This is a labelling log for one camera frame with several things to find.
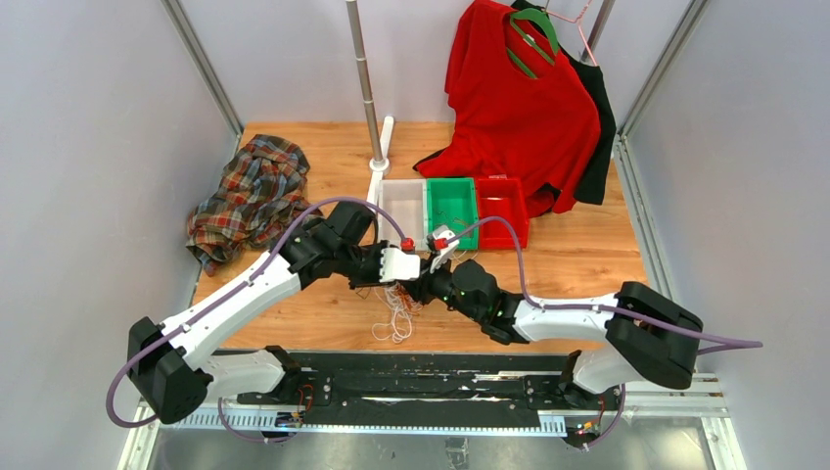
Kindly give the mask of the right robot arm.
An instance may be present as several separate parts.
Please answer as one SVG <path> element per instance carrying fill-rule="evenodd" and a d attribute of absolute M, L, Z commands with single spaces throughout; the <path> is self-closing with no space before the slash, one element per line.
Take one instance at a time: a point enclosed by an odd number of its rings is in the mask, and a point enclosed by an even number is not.
<path fill-rule="evenodd" d="M 462 313 L 502 345 L 553 339 L 599 344 L 569 355 L 559 392 L 571 407 L 585 407 L 628 382 L 671 390 L 691 385 L 703 322 L 640 282 L 626 281 L 613 294 L 589 299 L 527 298 L 501 289 L 493 275 L 468 260 L 454 269 L 425 267 L 402 286 L 421 304 L 438 300 Z"/>

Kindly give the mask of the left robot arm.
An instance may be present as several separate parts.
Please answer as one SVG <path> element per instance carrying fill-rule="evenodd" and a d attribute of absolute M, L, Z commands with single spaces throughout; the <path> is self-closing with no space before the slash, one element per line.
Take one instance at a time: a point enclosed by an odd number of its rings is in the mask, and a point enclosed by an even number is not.
<path fill-rule="evenodd" d="M 127 361 L 107 391 L 107 413 L 114 424 L 173 424 L 207 400 L 243 393 L 265 393 L 277 404 L 298 396 L 300 378 L 275 351 L 225 358 L 215 351 L 266 309 L 318 279 L 337 273 L 380 283 L 387 242 L 359 244 L 378 219 L 395 229 L 400 242 L 409 241 L 394 218 L 373 203 L 353 197 L 322 203 L 334 207 L 328 216 L 314 216 L 318 207 L 310 206 L 270 250 L 207 299 L 159 323 L 144 317 L 130 327 Z"/>

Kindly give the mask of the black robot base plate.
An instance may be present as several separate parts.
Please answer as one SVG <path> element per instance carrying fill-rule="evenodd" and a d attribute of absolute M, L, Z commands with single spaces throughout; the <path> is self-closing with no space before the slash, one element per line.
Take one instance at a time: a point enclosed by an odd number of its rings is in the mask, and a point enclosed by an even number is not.
<path fill-rule="evenodd" d="M 303 411 L 315 425 L 390 428 L 532 428 L 540 412 L 610 419 L 620 398 L 568 402 L 562 355 L 291 352 L 300 370 L 240 404 Z"/>

